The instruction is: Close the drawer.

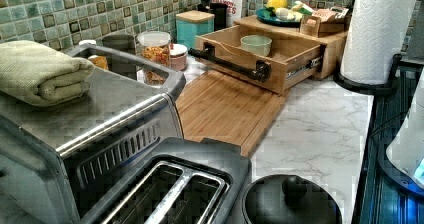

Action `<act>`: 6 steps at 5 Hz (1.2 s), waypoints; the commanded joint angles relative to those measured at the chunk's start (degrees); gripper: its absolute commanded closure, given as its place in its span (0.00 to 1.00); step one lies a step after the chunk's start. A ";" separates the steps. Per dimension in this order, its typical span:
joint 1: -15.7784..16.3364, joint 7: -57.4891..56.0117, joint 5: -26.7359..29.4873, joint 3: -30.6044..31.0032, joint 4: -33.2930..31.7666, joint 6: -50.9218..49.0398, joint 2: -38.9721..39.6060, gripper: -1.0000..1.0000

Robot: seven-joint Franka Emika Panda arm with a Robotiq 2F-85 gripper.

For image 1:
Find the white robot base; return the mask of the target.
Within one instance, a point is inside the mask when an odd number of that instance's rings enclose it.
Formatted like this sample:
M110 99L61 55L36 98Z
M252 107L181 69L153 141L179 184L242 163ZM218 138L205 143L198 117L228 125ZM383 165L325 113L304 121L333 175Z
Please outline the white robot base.
M380 165L401 188L423 196L424 80L420 74L407 115L382 154Z

